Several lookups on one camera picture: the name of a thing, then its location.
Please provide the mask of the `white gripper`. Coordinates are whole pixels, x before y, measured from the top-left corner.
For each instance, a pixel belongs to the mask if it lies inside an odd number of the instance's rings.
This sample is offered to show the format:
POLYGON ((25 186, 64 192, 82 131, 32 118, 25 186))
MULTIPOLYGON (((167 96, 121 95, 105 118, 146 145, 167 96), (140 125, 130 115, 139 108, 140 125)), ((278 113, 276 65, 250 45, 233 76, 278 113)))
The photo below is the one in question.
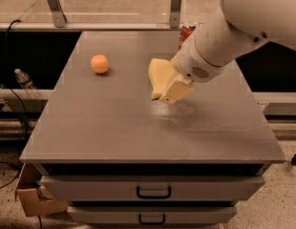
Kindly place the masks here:
POLYGON ((193 81, 206 83, 223 72, 223 67, 207 63, 198 53, 196 39, 189 36, 180 50, 171 59, 171 63, 182 75, 172 77, 161 94, 159 100, 173 105, 193 92, 193 81))

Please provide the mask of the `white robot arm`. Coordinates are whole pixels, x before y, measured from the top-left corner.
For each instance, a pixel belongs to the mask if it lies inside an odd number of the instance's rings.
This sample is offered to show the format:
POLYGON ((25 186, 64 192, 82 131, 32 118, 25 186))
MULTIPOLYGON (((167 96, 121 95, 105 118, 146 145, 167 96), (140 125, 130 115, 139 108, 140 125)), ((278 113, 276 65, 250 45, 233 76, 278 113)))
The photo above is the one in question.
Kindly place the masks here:
POLYGON ((161 63, 162 73, 150 77, 152 97, 173 104, 190 94, 195 82, 210 81, 267 42, 296 51, 296 0, 221 0, 177 54, 161 63))

